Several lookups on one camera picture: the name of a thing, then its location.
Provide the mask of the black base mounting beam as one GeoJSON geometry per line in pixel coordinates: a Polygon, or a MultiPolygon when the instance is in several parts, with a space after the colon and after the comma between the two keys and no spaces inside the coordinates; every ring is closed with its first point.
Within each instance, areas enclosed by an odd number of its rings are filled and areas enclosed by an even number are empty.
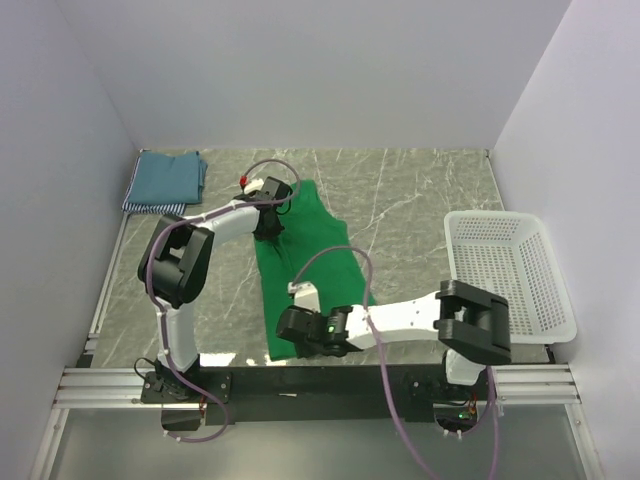
{"type": "Polygon", "coordinates": [[[392,400],[408,423],[433,423],[468,430],[477,405],[489,397],[489,381],[480,374],[471,386],[447,382],[442,367],[368,366],[209,367],[180,383],[163,368],[146,373],[140,402],[158,406],[169,431],[195,431],[200,425],[249,422],[385,419],[392,400]]]}

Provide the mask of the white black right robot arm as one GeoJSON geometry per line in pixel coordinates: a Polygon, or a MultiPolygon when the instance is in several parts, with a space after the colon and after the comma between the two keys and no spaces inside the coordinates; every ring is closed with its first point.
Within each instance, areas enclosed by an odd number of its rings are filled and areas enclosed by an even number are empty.
{"type": "Polygon", "coordinates": [[[280,315],[276,335],[292,343],[299,358],[437,340],[447,347],[439,387],[452,399],[464,397],[486,367],[512,362],[508,301],[458,280],[443,281],[438,291],[413,300],[340,306],[327,315],[312,283],[290,284],[288,293],[293,304],[280,315]]]}

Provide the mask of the green tank top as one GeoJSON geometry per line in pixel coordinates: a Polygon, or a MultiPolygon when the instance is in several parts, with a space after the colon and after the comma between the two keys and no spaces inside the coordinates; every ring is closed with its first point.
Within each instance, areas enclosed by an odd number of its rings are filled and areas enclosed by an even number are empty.
{"type": "Polygon", "coordinates": [[[254,243],[268,352],[274,361],[296,356],[294,345],[277,337],[276,327],[281,313],[291,305],[288,284],[309,259],[329,247],[342,248],[314,261],[302,276],[317,288],[324,315],[333,307],[360,304],[366,284],[354,252],[343,248],[349,244],[346,223],[326,210],[314,181],[301,182],[299,195],[280,222],[284,231],[275,240],[254,243]]]}

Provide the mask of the white plastic laundry basket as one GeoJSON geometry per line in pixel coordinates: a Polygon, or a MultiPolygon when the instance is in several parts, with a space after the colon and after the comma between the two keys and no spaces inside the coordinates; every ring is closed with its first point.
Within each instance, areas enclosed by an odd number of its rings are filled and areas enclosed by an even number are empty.
{"type": "Polygon", "coordinates": [[[452,211],[444,234],[453,278],[505,298],[511,341],[568,343],[577,335],[563,275],[542,221],[513,211],[452,211]]]}

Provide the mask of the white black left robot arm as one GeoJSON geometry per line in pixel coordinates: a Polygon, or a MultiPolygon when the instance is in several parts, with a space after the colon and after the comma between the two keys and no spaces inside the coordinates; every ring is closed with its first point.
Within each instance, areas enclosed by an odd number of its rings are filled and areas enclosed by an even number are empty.
{"type": "Polygon", "coordinates": [[[278,208],[297,193],[274,177],[240,182],[241,193],[226,205],[195,216],[164,215],[138,267],[156,314],[159,353],[156,374],[176,401],[200,388],[194,301],[201,294],[214,250],[239,236],[271,240],[283,230],[278,208]]]}

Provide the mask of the blue white striped tank top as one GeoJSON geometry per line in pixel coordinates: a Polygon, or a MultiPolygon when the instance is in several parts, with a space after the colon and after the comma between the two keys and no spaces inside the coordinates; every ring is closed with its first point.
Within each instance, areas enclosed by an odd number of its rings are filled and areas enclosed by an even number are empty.
{"type": "Polygon", "coordinates": [[[182,214],[186,209],[180,190],[173,185],[173,157],[142,152],[135,161],[122,210],[130,214],[182,214]]]}

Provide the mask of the teal blue tank top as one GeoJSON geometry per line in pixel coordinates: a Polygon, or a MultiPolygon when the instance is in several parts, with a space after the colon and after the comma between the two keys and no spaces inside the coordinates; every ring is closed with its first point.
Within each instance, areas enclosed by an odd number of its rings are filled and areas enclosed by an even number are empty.
{"type": "Polygon", "coordinates": [[[151,206],[199,204],[207,168],[198,152],[170,156],[143,151],[136,163],[127,201],[151,206]]]}

